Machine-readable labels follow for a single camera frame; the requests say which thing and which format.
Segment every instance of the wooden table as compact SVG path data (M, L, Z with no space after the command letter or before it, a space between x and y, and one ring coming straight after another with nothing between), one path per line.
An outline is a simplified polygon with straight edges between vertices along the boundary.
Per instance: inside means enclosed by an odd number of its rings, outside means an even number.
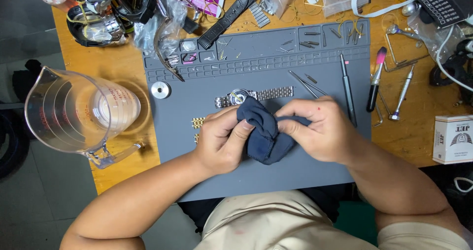
M224 8L228 9L234 1L225 0ZM397 1L372 0L372 3L365 6L363 10L366 14L385 8L394 2ZM313 7L307 6L306 8L310 11ZM296 1L296 8L299 13L293 21L291 20L295 17L295 11L291 6L284 13L281 20L276 16L270 16L271 23L263 29L334 22L338 19L338 16L324 18L323 12L315 16L308 15L304 10L302 0ZM65 13L53 8L53 15L67 70L98 76L116 82L134 92L141 102L141 114L138 119L119 136L111 139L107 146L111 153L117 153L134 143L145 143L146 145L124 161L104 170L97 169L91 164L97 192L100 194L116 183L160 163L141 54L130 43L119 47L83 47L77 44L69 33ZM353 13L346 11L343 19L353 18ZM203 29L199 30L198 35L215 22L214 18L209 17L209 19L210 21L206 21L205 18L201 18L200 25ZM250 11L245 11L227 30L227 33L260 30L251 22L254 23L253 16ZM402 16L401 10L395 10L385 16L371 18L370 22L371 72L374 72L376 53L382 46L387 47L385 40L386 28L394 22L400 28L406 28L407 19ZM416 41L413 39L403 35L393 35L390 38L398 61L403 59L410 60L427 53L425 47L416 48ZM387 62L390 68L394 66L390 54L387 56ZM416 65L407 100L402 106L401 120L399 122L388 120L386 110L384 110L380 102L379 106L383 114L384 123L372 129L372 140L375 144L419 167L436 164L432 160L435 116L466 112L466 109L462 106L454 107L454 103L459 100L459 91L456 85L441 88L429 86L428 76L433 66L434 61L430 57L422 59ZM396 107L402 85L409 70L410 66L398 71L383 73L380 90L391 110L394 110ZM373 112L372 123L374 124L377 121L377 114Z

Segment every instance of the watch dial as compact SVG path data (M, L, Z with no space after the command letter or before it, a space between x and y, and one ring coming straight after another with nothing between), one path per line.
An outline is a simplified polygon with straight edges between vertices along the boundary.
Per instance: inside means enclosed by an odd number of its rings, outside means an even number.
M243 102L245 102L245 99L248 95L248 91L244 89L235 89L230 93L230 103L232 105L242 104Z

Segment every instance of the blue cloth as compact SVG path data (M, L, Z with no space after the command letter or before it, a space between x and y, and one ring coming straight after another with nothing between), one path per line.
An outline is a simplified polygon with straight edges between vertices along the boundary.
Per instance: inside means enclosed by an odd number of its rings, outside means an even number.
M246 141L247 154L265 165L280 161L295 144L292 137L279 133L278 121L292 119L305 126L311 124L310 120L298 116L275 118L253 97L245 99L236 111L236 116L239 122L246 119L249 124L255 126Z

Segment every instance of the gray silicone repair mat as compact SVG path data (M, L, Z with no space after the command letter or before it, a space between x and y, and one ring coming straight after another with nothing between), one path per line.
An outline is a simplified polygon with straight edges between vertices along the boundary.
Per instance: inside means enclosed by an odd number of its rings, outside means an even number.
M275 113L294 98L313 99L311 94L287 71L308 80L305 73L318 81L319 89L333 96L347 113L347 103L342 83L341 51L347 61L353 100L358 121L358 131L371 138L371 114L366 112L370 90L370 22L364 24L364 35L354 45L351 37L347 44L347 31L353 23L341 26L343 38L337 38L329 28L338 29L337 23L326 23L286 29L262 30L221 35L210 49L197 44L198 38L185 39L196 45L194 51L185 51L180 44L177 54L185 60L196 56L192 63L176 65L185 82L179 81L159 60L144 56L148 89L157 81L170 85L171 94L157 99L150 92L151 109L156 129L157 147L161 162L166 162L193 150L194 134L192 118L205 117L219 111L214 99L243 88L259 91L294 86L294 96L263 101L263 105ZM322 35L304 35L304 32L325 31L327 46L323 47ZM299 41L316 41L319 46L306 48ZM277 50L283 48L290 53ZM227 59L219 60L221 49ZM311 158L297 145L289 154L273 165L267 166L255 160L244 160L232 173L208 179L181 197L180 201L211 199L245 194L290 190L313 186L352 182L346 168L337 163L319 162Z

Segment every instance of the plastic measuring jug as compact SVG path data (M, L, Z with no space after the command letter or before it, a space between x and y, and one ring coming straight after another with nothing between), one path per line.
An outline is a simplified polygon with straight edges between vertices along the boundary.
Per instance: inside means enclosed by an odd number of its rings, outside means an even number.
M97 168L140 148L111 155L106 141L130 126L141 107L135 94L108 80L44 66L25 102L27 124L47 146L88 157Z

